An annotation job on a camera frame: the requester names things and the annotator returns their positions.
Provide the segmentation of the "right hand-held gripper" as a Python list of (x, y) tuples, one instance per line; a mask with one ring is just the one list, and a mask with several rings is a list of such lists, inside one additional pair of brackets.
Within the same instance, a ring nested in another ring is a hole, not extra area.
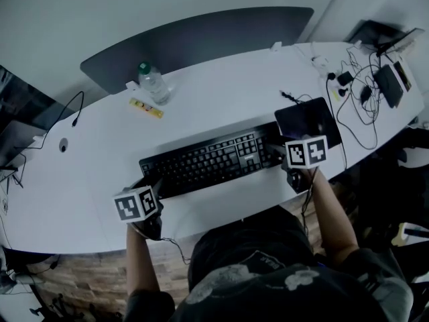
[(301, 170), (311, 170), (327, 161), (328, 142), (326, 136), (289, 141), (284, 144), (266, 143), (266, 150), (282, 162), (287, 173), (288, 184), (296, 193), (310, 187)]

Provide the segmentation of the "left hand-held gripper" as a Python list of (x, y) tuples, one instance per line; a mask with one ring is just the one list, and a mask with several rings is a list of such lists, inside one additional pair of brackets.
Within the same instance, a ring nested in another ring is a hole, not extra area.
[(131, 226), (145, 239), (162, 238), (162, 210), (159, 194), (164, 178), (145, 176), (113, 197), (119, 220)]

